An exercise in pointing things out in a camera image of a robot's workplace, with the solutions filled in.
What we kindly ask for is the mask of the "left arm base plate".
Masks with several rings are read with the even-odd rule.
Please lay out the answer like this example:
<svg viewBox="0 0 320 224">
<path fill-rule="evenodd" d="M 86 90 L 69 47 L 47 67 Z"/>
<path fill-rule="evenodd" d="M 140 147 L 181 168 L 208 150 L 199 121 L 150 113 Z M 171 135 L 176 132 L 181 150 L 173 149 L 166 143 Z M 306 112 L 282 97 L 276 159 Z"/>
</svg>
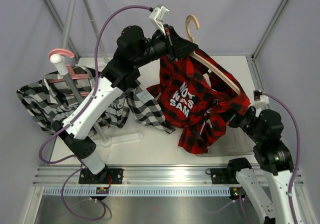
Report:
<svg viewBox="0 0 320 224">
<path fill-rule="evenodd" d="M 111 185 L 123 183 L 124 170 L 122 168 L 105 167 L 100 173 L 93 174 L 87 167 L 80 171 L 78 183 L 94 185 L 93 193 L 89 196 L 99 201 L 104 200 L 110 192 Z"/>
</svg>

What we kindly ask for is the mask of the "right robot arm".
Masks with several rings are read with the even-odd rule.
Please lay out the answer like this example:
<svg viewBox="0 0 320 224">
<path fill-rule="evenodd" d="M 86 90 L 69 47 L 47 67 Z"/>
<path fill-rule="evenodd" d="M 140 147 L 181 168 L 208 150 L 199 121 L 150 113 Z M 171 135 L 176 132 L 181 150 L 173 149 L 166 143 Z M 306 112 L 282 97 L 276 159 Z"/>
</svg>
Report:
<svg viewBox="0 0 320 224">
<path fill-rule="evenodd" d="M 291 152 L 281 141 L 284 129 L 280 114 L 265 109 L 256 114 L 250 107 L 245 115 L 230 110 L 223 118 L 230 128 L 240 128 L 254 142 L 253 153 L 267 181 L 270 195 L 258 183 L 252 166 L 244 158 L 228 162 L 226 176 L 239 183 L 249 197 L 261 224 L 302 224 L 304 222 L 294 180 L 297 169 Z"/>
</svg>

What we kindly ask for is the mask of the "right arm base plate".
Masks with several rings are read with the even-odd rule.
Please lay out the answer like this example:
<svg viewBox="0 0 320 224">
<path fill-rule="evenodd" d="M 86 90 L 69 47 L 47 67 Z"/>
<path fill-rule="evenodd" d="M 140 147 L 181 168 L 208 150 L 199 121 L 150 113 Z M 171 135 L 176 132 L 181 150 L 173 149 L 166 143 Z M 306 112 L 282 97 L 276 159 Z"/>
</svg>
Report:
<svg viewBox="0 0 320 224">
<path fill-rule="evenodd" d="M 239 184 L 228 174 L 226 168 L 207 168 L 205 173 L 210 176 L 212 184 L 215 185 Z"/>
</svg>

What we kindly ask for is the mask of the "beige plastic hanger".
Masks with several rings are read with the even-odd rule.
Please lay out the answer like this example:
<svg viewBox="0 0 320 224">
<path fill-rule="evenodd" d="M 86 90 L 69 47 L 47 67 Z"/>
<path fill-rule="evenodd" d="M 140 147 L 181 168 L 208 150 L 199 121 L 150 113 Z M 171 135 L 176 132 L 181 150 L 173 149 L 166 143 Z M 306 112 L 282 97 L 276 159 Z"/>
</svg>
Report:
<svg viewBox="0 0 320 224">
<path fill-rule="evenodd" d="M 200 28 L 200 23 L 195 15 L 188 15 L 185 19 L 185 28 L 186 28 L 186 34 L 188 36 L 188 39 L 195 43 L 195 38 L 192 36 L 191 30 L 190 30 L 190 22 L 192 22 L 195 26 L 195 29 L 198 30 Z M 239 87 L 229 78 L 227 77 L 222 71 L 220 71 L 217 67 L 215 67 L 213 64 L 211 64 L 209 61 L 198 55 L 195 51 L 190 54 L 192 58 L 203 64 L 205 67 L 207 67 L 209 70 L 211 70 L 212 73 L 216 74 L 222 81 L 224 81 L 235 93 L 239 96 L 241 94 L 241 91 Z"/>
</svg>

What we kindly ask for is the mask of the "red black plaid shirt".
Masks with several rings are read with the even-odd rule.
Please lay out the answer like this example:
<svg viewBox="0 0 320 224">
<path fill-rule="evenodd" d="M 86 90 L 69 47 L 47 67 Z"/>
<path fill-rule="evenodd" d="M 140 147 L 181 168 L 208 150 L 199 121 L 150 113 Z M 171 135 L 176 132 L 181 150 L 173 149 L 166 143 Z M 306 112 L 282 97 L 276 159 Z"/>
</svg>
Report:
<svg viewBox="0 0 320 224">
<path fill-rule="evenodd" d="M 199 61 L 187 56 L 159 60 L 159 84 L 148 87 L 166 124 L 182 129 L 178 145 L 191 154 L 204 154 L 226 133 L 222 114 L 230 110 L 244 116 L 250 99 L 243 88 L 236 93 Z"/>
</svg>

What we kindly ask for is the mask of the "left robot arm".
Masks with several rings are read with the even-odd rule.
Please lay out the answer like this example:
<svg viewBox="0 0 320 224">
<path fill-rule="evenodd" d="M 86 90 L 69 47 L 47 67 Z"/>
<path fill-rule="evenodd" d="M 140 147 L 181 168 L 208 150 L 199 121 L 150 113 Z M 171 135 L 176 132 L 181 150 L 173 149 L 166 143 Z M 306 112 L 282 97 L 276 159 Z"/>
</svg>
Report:
<svg viewBox="0 0 320 224">
<path fill-rule="evenodd" d="M 167 24 L 164 32 L 156 30 L 152 38 L 146 38 L 140 26 L 128 26 L 116 43 L 116 52 L 98 75 L 92 91 L 58 130 L 66 146 L 86 166 L 89 178 L 98 184 L 108 180 L 109 174 L 107 165 L 96 151 L 97 145 L 89 137 L 94 123 L 114 100 L 138 86 L 140 67 L 162 57 L 178 61 L 199 47 L 180 37 Z"/>
</svg>

